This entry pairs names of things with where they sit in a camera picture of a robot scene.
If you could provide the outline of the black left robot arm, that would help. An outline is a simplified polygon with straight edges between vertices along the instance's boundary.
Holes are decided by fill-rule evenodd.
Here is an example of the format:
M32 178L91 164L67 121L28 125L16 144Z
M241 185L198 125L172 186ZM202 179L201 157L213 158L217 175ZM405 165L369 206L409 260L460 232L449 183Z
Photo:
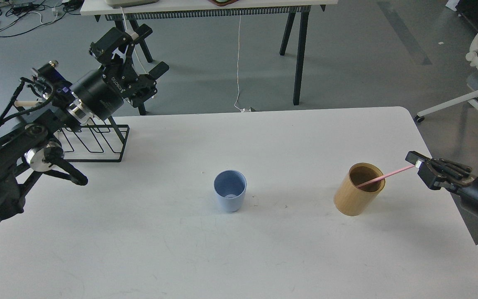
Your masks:
M87 185L87 177L65 159L58 132L113 130L125 147L129 127L118 125L113 113L124 102L143 111L157 93L157 80L169 70L161 62L145 74L135 71L135 46L150 34L145 24L133 32L111 28L90 45L100 68L75 83L57 71L57 61L34 69L32 79L20 79L0 115L0 222L24 212L25 196L44 174Z

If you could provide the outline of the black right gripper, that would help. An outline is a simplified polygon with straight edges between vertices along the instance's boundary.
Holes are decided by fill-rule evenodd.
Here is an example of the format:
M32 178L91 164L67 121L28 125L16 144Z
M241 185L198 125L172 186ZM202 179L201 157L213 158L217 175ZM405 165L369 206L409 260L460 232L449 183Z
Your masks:
M460 206L478 217L478 176L472 168L443 158L409 151L405 161L415 165L419 178L431 190L446 189L460 197Z

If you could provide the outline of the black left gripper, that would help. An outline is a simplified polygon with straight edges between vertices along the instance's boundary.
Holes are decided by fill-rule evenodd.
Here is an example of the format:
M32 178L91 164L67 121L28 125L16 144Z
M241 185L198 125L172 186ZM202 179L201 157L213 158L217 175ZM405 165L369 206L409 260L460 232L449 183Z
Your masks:
M126 101L141 115L146 115L144 103L156 95L157 80L170 69L165 62L158 63L147 74L139 74L133 68L135 45L144 42L152 32L145 24L131 33L114 27L90 44L89 54L102 66L70 85L74 98L70 102L70 114L75 119L79 122L93 117L106 120Z

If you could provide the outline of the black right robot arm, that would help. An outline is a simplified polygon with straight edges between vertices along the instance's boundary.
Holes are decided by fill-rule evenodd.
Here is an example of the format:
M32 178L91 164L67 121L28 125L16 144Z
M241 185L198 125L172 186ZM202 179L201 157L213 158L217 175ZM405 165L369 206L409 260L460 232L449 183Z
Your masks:
M472 168L443 158L430 158L409 151L405 160L417 169L417 175L430 190L445 189L460 198L460 206L478 217L478 175Z

